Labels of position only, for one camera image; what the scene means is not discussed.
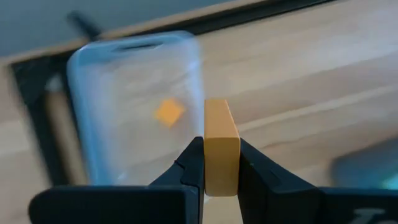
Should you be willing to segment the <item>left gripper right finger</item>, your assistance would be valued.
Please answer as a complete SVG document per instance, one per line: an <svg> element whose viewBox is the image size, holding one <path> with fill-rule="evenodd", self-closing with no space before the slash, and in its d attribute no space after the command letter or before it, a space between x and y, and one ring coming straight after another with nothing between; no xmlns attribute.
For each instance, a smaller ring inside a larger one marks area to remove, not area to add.
<svg viewBox="0 0 398 224"><path fill-rule="evenodd" d="M244 224L398 224L398 190L316 187L241 141Z"/></svg>

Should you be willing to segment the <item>clear plastic container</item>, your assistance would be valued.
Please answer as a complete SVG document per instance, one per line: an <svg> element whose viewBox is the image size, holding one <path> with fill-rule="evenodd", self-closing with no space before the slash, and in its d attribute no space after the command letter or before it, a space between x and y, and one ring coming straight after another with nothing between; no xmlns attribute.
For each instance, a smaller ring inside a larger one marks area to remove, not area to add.
<svg viewBox="0 0 398 224"><path fill-rule="evenodd" d="M67 77L93 185L147 185L203 135L200 46L188 32L89 43ZM171 127L154 116L169 98L185 107Z"/></svg>

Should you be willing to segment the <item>smoky grey plastic container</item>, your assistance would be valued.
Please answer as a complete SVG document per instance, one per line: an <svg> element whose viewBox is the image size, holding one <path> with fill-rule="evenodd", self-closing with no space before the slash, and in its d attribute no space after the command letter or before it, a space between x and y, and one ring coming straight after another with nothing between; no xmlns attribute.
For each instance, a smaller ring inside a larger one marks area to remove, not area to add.
<svg viewBox="0 0 398 224"><path fill-rule="evenodd" d="M333 160L330 178L337 187L398 190L398 137Z"/></svg>

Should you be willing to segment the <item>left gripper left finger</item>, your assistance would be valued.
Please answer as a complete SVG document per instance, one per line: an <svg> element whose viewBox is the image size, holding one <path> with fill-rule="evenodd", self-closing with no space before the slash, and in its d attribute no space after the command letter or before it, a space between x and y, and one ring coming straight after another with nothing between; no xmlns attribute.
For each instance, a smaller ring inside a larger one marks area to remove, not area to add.
<svg viewBox="0 0 398 224"><path fill-rule="evenodd" d="M31 224L202 224L203 138L149 185L58 186L29 204Z"/></svg>

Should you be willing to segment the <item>orange block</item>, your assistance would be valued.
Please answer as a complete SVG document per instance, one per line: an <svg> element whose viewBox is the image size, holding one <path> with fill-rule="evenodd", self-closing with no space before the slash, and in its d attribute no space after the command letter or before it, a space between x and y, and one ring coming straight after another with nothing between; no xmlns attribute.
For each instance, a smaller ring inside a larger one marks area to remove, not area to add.
<svg viewBox="0 0 398 224"><path fill-rule="evenodd" d="M226 100L205 100L205 192L210 197L238 193L241 141Z"/></svg>
<svg viewBox="0 0 398 224"><path fill-rule="evenodd" d="M185 107L175 98L164 100L155 111L155 118L167 127L173 126L184 114Z"/></svg>

